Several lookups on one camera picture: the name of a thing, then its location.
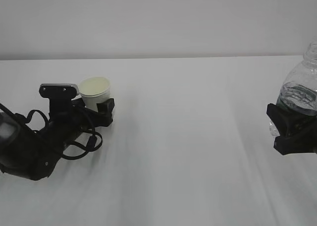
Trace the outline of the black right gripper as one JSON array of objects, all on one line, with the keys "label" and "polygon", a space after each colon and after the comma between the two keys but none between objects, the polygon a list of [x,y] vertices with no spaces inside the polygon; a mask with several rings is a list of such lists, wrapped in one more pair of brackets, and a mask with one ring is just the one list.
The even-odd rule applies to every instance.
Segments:
[{"label": "black right gripper", "polygon": [[317,152],[317,124],[313,123],[299,132],[295,128],[297,112],[285,105],[268,104],[269,130],[274,140],[273,147],[281,155]]}]

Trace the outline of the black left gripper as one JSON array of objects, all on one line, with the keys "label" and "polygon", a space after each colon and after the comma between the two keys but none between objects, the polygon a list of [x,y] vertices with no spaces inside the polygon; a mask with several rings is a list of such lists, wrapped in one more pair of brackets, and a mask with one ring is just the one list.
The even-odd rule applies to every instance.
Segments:
[{"label": "black left gripper", "polygon": [[82,98],[61,103],[61,107],[50,104],[48,126],[41,129],[39,135],[58,152],[70,145],[85,152],[96,151],[103,143],[97,142],[97,138],[102,139],[102,136],[96,128],[112,124],[114,107],[114,98],[98,103],[98,112],[86,108]]}]

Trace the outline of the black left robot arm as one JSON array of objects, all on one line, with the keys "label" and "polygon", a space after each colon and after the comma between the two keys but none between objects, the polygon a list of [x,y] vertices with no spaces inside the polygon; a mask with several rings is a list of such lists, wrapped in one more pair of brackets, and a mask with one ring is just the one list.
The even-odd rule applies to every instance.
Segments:
[{"label": "black left robot arm", "polygon": [[98,150],[103,137],[97,127],[112,124],[110,98],[93,111],[81,98],[50,100],[49,116],[31,110],[27,116],[0,107],[0,170],[18,177],[49,177],[60,159],[74,161]]}]

